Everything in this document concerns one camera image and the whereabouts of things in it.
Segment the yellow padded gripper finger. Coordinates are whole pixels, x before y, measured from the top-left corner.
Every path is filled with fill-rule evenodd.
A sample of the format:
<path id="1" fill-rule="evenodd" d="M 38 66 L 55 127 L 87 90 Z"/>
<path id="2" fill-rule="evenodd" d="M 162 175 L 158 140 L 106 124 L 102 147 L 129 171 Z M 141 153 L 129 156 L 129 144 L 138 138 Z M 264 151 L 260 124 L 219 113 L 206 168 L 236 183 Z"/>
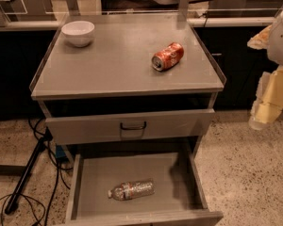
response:
<path id="1" fill-rule="evenodd" d="M 272 73 L 264 72 L 258 81 L 249 126 L 262 130 L 273 123 L 283 110 L 283 65 Z"/>
<path id="2" fill-rule="evenodd" d="M 266 26 L 247 42 L 247 46 L 257 50 L 266 49 L 269 44 L 270 30 L 271 26 Z"/>

